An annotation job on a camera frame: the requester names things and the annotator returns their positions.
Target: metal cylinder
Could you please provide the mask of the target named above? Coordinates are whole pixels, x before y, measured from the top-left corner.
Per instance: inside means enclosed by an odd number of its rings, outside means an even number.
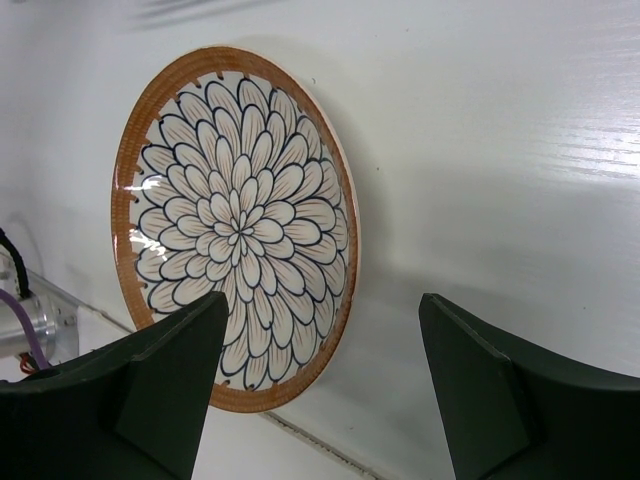
[[[55,350],[56,322],[55,311],[46,296],[32,296],[21,300],[31,324],[36,331],[38,341],[47,358],[51,358]],[[0,302],[0,357],[11,357],[31,351],[22,324],[5,303]]]

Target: black object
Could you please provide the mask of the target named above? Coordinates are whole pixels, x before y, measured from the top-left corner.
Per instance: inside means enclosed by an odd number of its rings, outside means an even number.
[[[439,295],[422,338],[457,480],[637,480],[640,379],[493,327]]]
[[[191,478],[228,318],[210,293],[149,328],[0,383],[0,478]]]

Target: plate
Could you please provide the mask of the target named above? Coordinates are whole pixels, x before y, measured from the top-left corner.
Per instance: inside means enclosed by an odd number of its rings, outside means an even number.
[[[111,226],[138,329],[226,294],[214,406],[271,410],[327,365],[358,276],[355,191],[326,116],[269,60],[204,48],[151,81],[118,150]]]

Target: flower pattern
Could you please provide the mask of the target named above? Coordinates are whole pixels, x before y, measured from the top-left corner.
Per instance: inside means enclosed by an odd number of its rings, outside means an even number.
[[[334,161],[280,89],[225,72],[160,111],[130,187],[130,240],[159,320],[211,290],[229,303],[216,383],[291,378],[331,333],[349,235]]]

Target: round plate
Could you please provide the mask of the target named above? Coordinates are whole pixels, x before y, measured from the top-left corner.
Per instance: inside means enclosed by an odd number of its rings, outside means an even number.
[[[358,275],[355,192],[325,115],[270,61],[211,47],[153,79],[118,150],[111,227],[139,329],[226,294],[216,407],[276,408],[327,365]]]

